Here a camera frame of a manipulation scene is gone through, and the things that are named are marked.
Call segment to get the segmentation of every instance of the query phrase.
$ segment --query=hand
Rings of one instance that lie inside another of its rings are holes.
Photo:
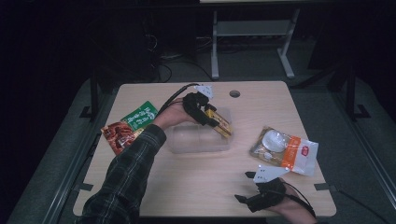
[[[284,184],[284,186],[286,188],[286,194],[299,197],[297,192],[291,186],[287,184]],[[282,215],[285,219],[293,224],[317,223],[317,220],[302,205],[288,197],[284,197],[281,203],[271,206],[266,210]]]
[[[165,130],[185,121],[197,123],[184,110],[183,99],[176,98],[152,123]]]

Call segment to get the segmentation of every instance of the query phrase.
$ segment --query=person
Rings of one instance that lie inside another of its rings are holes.
[[[137,223],[154,157],[166,140],[164,131],[184,121],[197,123],[177,98],[113,159],[103,186],[84,204],[75,223]],[[286,193],[298,196],[293,188],[285,187]],[[291,223],[316,223],[307,210],[286,197],[267,210],[279,213]]]

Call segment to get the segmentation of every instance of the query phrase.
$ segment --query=orange label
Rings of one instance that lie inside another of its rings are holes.
[[[285,154],[283,155],[282,167],[288,167],[289,169],[293,169],[294,162],[296,161],[298,147],[301,144],[301,138],[292,136],[288,146],[286,147]]]

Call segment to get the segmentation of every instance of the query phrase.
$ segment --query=gray carpet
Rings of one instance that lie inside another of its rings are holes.
[[[309,40],[294,41],[290,45],[288,56],[295,79],[288,79],[284,74],[276,53],[276,47],[279,46],[276,40],[268,40],[262,45],[254,48],[250,46],[234,53],[224,52],[219,55],[219,81],[283,80],[288,85],[300,83],[318,72],[306,69],[314,45],[315,42]],[[208,51],[199,53],[194,61],[182,57],[165,64],[172,70],[168,82],[210,81]],[[170,76],[169,71],[160,67],[162,80]],[[329,78],[325,77],[302,90],[290,90],[309,139],[319,142],[318,162],[327,183],[334,189],[332,196],[337,214],[334,217],[321,217],[319,221],[334,224],[382,223],[373,213],[337,191],[342,190],[391,223],[396,220],[395,207],[368,156],[372,154],[367,153],[366,148],[369,146],[375,152],[390,179],[396,181],[396,125],[377,102],[371,88],[359,79],[356,104],[364,105],[372,117],[352,122],[344,111],[345,91],[329,92],[326,89]],[[85,158],[80,160],[77,167],[71,167],[70,164],[81,150],[84,152],[82,155],[90,155],[91,144],[99,133],[98,128],[105,124],[117,95],[117,88],[111,93],[100,92],[101,109],[98,117],[94,121],[82,119],[79,117],[80,112],[84,106],[90,105],[89,87],[87,81],[78,92],[62,127],[22,195],[9,223],[71,223],[75,218],[72,209],[78,192],[62,188],[64,177],[73,171],[72,177],[77,179],[76,185],[81,184],[90,158],[86,161]],[[157,221],[142,219],[142,223]],[[195,219],[179,221],[208,223],[208,220]],[[224,223],[224,220],[218,219],[214,222]],[[270,218],[268,222],[287,223],[282,218]],[[238,220],[238,223],[261,221]]]

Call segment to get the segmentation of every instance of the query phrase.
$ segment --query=dark background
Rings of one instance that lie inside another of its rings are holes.
[[[150,82],[161,49],[193,57],[195,37],[211,35],[210,11],[156,12],[150,20],[147,12],[87,13],[101,3],[0,1],[0,223],[6,222],[79,87],[93,72],[104,91],[124,82]],[[358,77],[372,86],[393,119],[395,9],[391,1],[304,7],[294,35],[318,41],[312,68],[352,59]],[[222,13],[230,19],[256,17],[243,10]],[[273,16],[281,13],[275,10]],[[158,36],[159,52],[147,51],[146,34]]]

